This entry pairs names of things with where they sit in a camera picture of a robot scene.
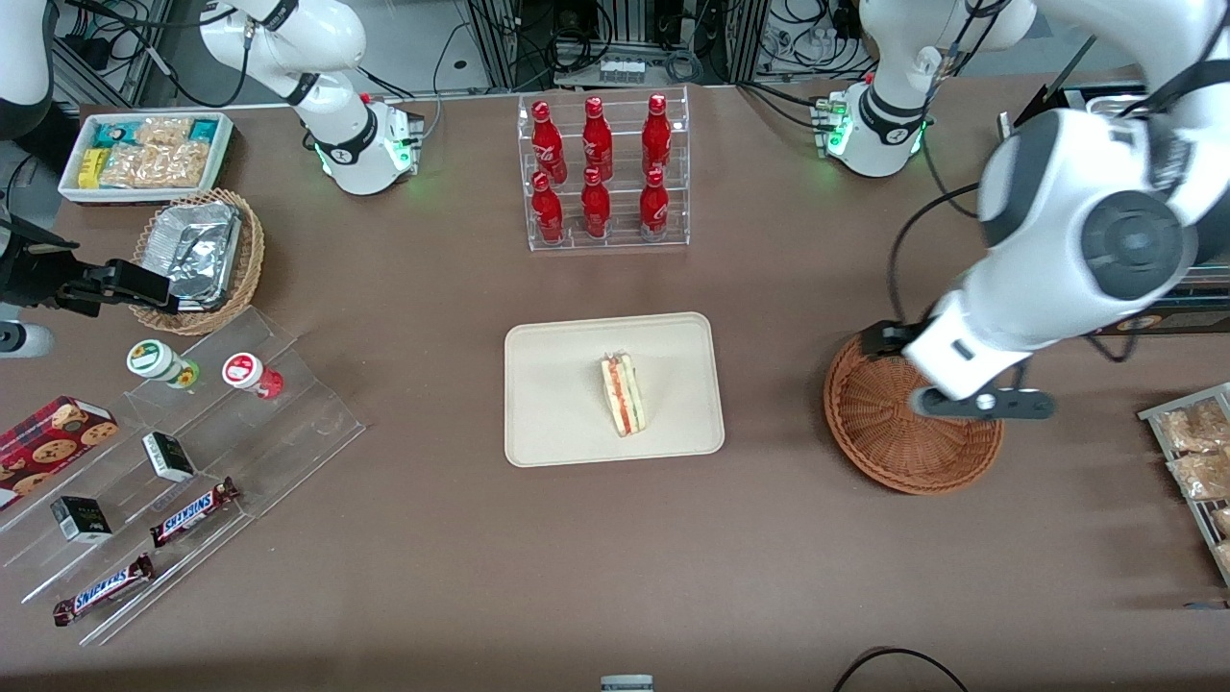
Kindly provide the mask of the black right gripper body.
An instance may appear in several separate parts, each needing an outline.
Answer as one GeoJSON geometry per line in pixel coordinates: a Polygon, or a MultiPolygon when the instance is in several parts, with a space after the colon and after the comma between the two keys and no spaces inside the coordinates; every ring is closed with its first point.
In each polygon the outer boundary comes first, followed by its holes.
{"type": "Polygon", "coordinates": [[[28,222],[2,222],[1,299],[18,309],[66,309],[96,318],[113,302],[95,277],[96,264],[80,262],[79,242],[28,222]]]}

